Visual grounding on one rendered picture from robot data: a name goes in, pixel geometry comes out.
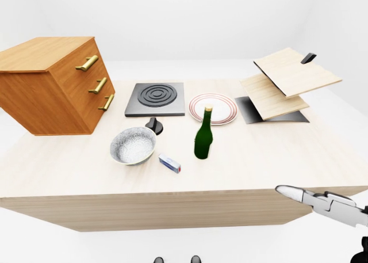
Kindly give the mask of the wooden rack with black frame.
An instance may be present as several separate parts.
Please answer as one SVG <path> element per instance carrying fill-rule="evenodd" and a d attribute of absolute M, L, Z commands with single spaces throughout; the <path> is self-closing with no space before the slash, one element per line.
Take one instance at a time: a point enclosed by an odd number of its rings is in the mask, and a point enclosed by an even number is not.
<path fill-rule="evenodd" d="M 309 105 L 300 95 L 342 81 L 314 63 L 315 57 L 314 53 L 304 56 L 285 48 L 255 59 L 254 65 L 260 73 L 240 81 L 247 96 L 235 99 L 245 122 L 307 123 L 309 120 L 301 110 Z"/>

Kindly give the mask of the round black stove knob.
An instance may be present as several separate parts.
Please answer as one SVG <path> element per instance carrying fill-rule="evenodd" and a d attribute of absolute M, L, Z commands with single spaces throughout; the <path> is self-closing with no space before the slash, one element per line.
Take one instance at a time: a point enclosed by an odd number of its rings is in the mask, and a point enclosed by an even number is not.
<path fill-rule="evenodd" d="M 155 117 L 151 117 L 145 127 L 151 129 L 156 135 L 160 135 L 163 132 L 163 125 Z"/>

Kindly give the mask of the white plate with red rings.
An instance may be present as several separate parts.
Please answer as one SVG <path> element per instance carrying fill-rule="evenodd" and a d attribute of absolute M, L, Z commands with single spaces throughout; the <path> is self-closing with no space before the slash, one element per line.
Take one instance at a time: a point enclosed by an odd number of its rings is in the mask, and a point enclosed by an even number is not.
<path fill-rule="evenodd" d="M 227 96 L 219 93 L 203 93 L 195 96 L 189 102 L 189 113 L 197 121 L 202 122 L 205 106 L 213 106 L 211 125 L 228 124 L 237 117 L 237 105 Z"/>

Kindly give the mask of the patterned grey white bowl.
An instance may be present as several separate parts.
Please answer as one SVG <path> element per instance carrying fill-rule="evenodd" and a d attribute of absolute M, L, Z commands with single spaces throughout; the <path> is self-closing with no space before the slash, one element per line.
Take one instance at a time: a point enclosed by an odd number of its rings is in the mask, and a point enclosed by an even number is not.
<path fill-rule="evenodd" d="M 123 164 L 135 166 L 147 161 L 154 153 L 156 134 L 146 127 L 132 127 L 123 130 L 110 144 L 110 155 Z"/>

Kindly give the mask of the wooden cabinet with drawers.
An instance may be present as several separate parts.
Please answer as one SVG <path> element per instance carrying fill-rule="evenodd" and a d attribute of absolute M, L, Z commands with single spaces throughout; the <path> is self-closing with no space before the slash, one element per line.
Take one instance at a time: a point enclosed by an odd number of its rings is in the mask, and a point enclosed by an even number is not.
<path fill-rule="evenodd" d="M 0 52 L 0 107 L 34 135 L 90 134 L 70 97 L 49 72 L 90 38 L 37 37 Z"/>

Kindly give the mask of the flat dark stove plate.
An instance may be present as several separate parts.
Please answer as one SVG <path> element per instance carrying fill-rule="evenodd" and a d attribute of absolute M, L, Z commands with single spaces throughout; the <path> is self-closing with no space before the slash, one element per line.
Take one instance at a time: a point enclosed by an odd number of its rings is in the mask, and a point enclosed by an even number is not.
<path fill-rule="evenodd" d="M 124 114 L 126 117 L 184 116 L 184 84 L 137 83 Z"/>

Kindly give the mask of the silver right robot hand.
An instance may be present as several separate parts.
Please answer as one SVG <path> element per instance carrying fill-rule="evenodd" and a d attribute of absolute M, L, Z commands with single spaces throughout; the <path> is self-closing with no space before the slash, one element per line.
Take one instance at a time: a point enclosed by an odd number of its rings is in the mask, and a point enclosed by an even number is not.
<path fill-rule="evenodd" d="M 316 193 L 289 185 L 278 185 L 275 190 L 294 201 L 310 205 L 317 214 L 349 226 L 361 224 L 368 227 L 368 206 L 359 208 L 349 197 L 329 191 Z"/>

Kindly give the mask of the small white blue box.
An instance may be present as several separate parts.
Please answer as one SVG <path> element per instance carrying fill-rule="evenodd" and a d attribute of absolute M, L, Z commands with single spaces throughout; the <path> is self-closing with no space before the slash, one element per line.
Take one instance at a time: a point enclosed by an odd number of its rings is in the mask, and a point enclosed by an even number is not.
<path fill-rule="evenodd" d="M 174 171 L 175 173 L 181 172 L 181 165 L 177 161 L 171 159 L 164 154 L 159 154 L 159 162 L 165 165 L 170 170 Z"/>

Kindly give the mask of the wooden cabinet drawer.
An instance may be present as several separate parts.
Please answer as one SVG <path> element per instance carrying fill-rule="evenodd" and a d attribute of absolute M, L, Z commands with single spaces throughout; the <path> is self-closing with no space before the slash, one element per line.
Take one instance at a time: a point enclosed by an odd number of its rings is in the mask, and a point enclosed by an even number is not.
<path fill-rule="evenodd" d="M 98 85 L 97 80 L 102 79 L 103 77 L 107 77 L 108 81 L 105 83 L 101 91 L 98 94 L 89 93 L 88 90 L 94 89 Z M 87 125 L 90 134 L 94 131 L 100 118 L 105 112 L 99 110 L 98 107 L 105 104 L 105 96 L 109 96 L 114 93 L 114 87 L 106 71 L 97 73 L 97 75 L 88 75 L 83 79 L 82 83 L 78 85 L 74 102 L 78 113 Z"/>
<path fill-rule="evenodd" d="M 99 54 L 77 58 L 62 75 L 65 91 L 83 117 L 99 115 L 115 91 Z"/>
<path fill-rule="evenodd" d="M 87 57 L 92 57 L 93 55 L 98 55 L 99 59 L 86 72 L 75 69 L 76 66 L 83 65 Z M 49 68 L 49 72 L 69 95 L 76 94 L 78 85 L 88 75 L 97 75 L 97 73 L 102 71 L 106 71 L 106 68 L 93 37 L 69 52 Z"/>

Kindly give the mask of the green wine bottle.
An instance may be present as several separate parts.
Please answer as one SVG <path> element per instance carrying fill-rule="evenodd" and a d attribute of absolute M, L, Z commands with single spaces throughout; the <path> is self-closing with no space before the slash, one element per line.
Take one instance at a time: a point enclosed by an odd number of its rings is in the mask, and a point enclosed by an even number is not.
<path fill-rule="evenodd" d="M 210 128 L 212 109 L 212 105 L 205 107 L 202 126 L 195 136 L 194 154 L 198 159 L 207 159 L 210 145 L 213 142 L 213 135 Z"/>

